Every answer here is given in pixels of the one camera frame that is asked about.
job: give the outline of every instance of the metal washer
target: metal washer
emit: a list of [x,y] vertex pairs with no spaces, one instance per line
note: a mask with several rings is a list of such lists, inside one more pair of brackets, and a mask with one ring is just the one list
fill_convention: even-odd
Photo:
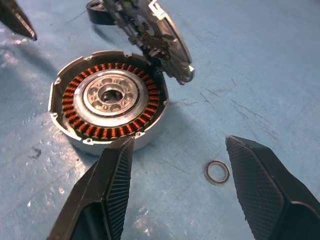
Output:
[[[213,165],[217,165],[219,167],[221,167],[224,171],[224,178],[222,180],[216,180],[214,179],[210,173],[209,173],[209,169],[211,166]],[[211,162],[209,162],[205,168],[204,168],[204,176],[207,179],[207,181],[209,183],[211,183],[212,185],[217,185],[217,184],[224,184],[226,181],[228,181],[229,177],[230,177],[230,171],[229,168],[227,167],[227,165],[219,160],[213,160]]]

